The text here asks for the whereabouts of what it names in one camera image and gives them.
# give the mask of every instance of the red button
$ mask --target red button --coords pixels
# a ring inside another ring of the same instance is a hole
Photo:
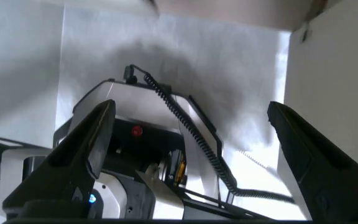
[[[143,129],[142,129],[142,127],[140,127],[139,125],[134,126],[134,127],[132,128],[132,136],[134,136],[134,137],[141,137],[142,133],[143,133]]]

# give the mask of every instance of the yellow component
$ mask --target yellow component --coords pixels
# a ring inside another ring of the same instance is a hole
[[[175,185],[179,185],[181,182],[181,179],[183,178],[183,176],[185,175],[185,168],[186,168],[186,164],[185,164],[185,160],[182,156],[181,158],[181,163],[180,163],[180,167],[177,173],[177,178],[175,180]]]

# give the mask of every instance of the white panel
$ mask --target white panel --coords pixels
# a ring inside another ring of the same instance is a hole
[[[154,194],[153,219],[181,220],[185,210],[181,199],[161,180],[143,172],[136,173]]]
[[[95,106],[108,99],[114,100],[116,116],[121,119],[134,119],[179,130],[178,119],[153,90],[105,82],[78,104],[70,131],[74,130]]]
[[[293,33],[285,103],[358,162],[358,1],[343,0]]]
[[[100,173],[93,185],[103,200],[102,218],[124,218],[126,214],[127,193],[120,181],[113,175]]]

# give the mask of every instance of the black cable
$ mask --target black cable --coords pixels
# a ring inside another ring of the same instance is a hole
[[[135,65],[131,65],[131,66],[145,74],[143,77],[144,81],[148,84],[149,87],[155,90],[158,96],[161,97],[161,99],[165,102],[169,110],[179,119],[179,121],[184,125],[184,127],[190,132],[190,134],[196,140],[201,150],[203,150],[209,163],[212,165],[213,169],[215,170],[215,173],[226,185],[229,192],[231,192],[235,196],[240,196],[240,197],[266,198],[266,199],[279,200],[282,202],[295,203],[293,198],[286,195],[276,194],[264,190],[237,188],[237,181],[234,178],[234,176],[231,174],[230,169],[224,166],[222,161],[218,159],[218,157],[215,155],[214,151],[211,149],[211,147],[205,140],[204,136],[200,133],[200,131],[193,123],[191,118],[188,116],[188,114],[185,111],[183,111],[183,109],[177,104],[177,102],[172,98],[171,95],[167,94],[164,91],[164,89],[160,87],[158,82],[155,81],[155,79],[151,76],[151,74],[140,69]]]
[[[219,186],[219,179],[218,179],[218,201],[220,201],[220,202],[222,202],[222,198],[221,198],[222,196],[221,196],[221,187]]]

